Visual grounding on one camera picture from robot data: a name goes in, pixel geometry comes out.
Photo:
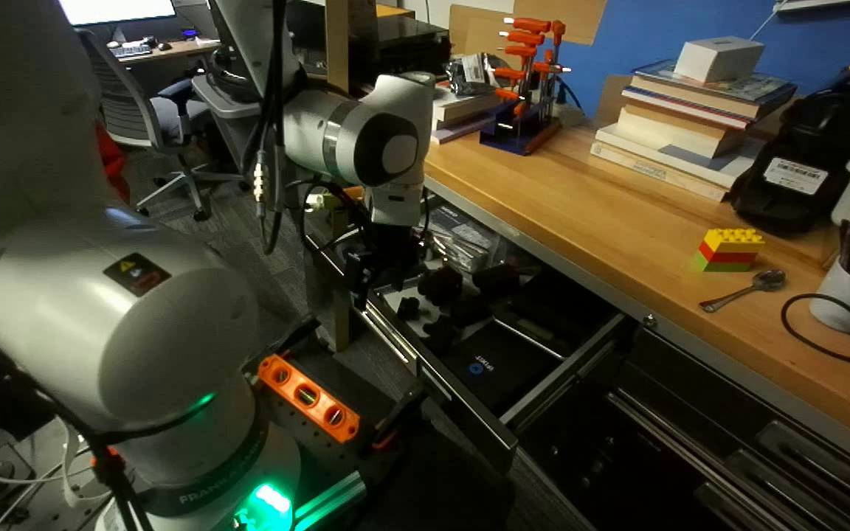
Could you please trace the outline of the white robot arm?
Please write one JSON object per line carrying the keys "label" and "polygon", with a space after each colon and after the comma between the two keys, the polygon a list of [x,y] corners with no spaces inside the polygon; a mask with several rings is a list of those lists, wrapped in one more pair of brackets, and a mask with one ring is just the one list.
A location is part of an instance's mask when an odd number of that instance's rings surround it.
{"label": "white robot arm", "polygon": [[101,531],[231,531],[298,486],[238,359],[256,300],[206,246],[113,199],[97,84],[56,0],[0,0],[0,352],[123,464]]}

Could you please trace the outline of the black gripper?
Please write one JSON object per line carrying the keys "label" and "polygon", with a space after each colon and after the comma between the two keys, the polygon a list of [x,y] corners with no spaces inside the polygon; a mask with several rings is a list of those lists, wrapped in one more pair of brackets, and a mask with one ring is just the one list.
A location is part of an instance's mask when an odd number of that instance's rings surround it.
{"label": "black gripper", "polygon": [[423,262],[423,246],[413,228],[370,224],[342,246],[346,283],[370,293],[402,283]]}

